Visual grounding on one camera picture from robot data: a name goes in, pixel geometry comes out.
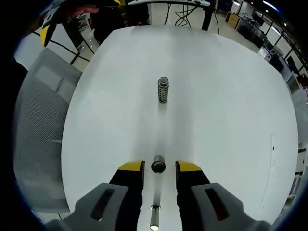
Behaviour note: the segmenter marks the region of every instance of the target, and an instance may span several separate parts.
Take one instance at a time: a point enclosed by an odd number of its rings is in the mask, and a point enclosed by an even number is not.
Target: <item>coil spring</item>
[[[161,103],[168,101],[169,81],[166,77],[161,77],[158,80],[158,100]]]

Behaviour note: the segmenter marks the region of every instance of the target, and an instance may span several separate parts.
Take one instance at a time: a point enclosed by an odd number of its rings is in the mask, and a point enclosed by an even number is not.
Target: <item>white tabletop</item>
[[[158,103],[157,81],[170,82]],[[175,161],[200,166],[273,223],[290,191],[297,158],[294,108],[282,76],[246,47],[180,26],[114,31],[84,71],[67,113],[62,175],[68,206],[128,161],[145,160],[138,230],[148,230],[164,150],[160,230],[180,230]]]

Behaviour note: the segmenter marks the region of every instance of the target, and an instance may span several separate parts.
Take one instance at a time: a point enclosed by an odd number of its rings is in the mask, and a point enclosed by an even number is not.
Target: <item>chair backrest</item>
[[[34,211],[69,211],[61,174],[61,143],[81,74],[45,49],[19,91],[13,119],[13,164],[20,191]]]

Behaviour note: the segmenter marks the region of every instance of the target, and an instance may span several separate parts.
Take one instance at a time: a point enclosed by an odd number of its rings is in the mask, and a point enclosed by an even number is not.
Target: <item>metal pin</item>
[[[158,80],[158,100],[161,103],[168,101],[169,80],[166,77],[161,77]]]
[[[152,215],[151,215],[150,229],[156,231],[159,229],[160,206],[152,205],[151,210],[152,210]]]

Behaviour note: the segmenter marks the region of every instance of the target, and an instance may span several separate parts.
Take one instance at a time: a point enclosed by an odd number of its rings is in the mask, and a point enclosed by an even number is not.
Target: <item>metal cylinder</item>
[[[154,158],[151,164],[151,169],[154,173],[162,173],[166,169],[165,159],[161,155]]]
[[[169,91],[169,80],[166,77],[161,77],[158,80],[158,100],[161,103],[167,103]]]
[[[152,215],[151,215],[151,222],[150,222],[150,229],[151,230],[158,230],[159,229],[159,210],[160,206],[153,205],[151,207]]]

